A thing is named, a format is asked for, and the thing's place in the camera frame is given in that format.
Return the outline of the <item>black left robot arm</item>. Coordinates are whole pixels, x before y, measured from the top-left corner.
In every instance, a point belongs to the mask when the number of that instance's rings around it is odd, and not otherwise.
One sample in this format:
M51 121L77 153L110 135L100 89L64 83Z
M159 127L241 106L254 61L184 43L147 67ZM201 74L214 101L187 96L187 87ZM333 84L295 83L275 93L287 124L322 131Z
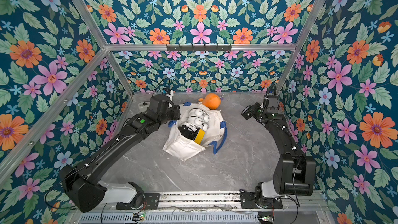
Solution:
M102 177L127 151L158 131L161 125L179 120L180 107L172 98L171 93L152 96L147 110L129 119L97 152L75 166L60 170L62 188L81 212L92 211L100 204L123 203L133 209L144 204L144 192L136 183L106 183Z

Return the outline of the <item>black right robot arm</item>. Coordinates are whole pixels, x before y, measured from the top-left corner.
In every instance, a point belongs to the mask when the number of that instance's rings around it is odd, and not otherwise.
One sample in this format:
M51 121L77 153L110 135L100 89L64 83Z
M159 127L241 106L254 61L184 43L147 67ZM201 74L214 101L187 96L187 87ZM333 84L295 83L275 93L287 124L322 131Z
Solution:
M289 130L287 119L279 110L277 96L265 96L263 103L246 107L241 115L266 128L276 143L279 159L273 179L259 183L253 193L253 201L259 208L275 206L286 197L299 206L298 197L313 194L316 162L299 149L298 142Z

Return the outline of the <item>white canvas tote bag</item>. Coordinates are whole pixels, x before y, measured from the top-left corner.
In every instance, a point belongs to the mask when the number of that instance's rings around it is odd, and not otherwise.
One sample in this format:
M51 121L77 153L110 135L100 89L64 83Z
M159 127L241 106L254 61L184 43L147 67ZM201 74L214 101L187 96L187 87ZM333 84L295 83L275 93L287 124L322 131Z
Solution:
M207 147L212 153L223 147L227 140L227 124L219 110L203 104L186 102L180 105L180 119L170 121L170 134L163 151L186 161Z

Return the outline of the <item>black yellow square clock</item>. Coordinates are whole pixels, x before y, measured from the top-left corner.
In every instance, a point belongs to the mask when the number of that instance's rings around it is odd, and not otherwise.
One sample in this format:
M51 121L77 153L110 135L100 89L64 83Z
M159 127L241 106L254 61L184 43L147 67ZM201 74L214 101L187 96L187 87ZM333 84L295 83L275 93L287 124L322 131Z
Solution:
M178 127L182 136L189 140L195 141L197 144L201 145L202 140L205 136L205 131L201 128L197 128L192 124L185 124Z

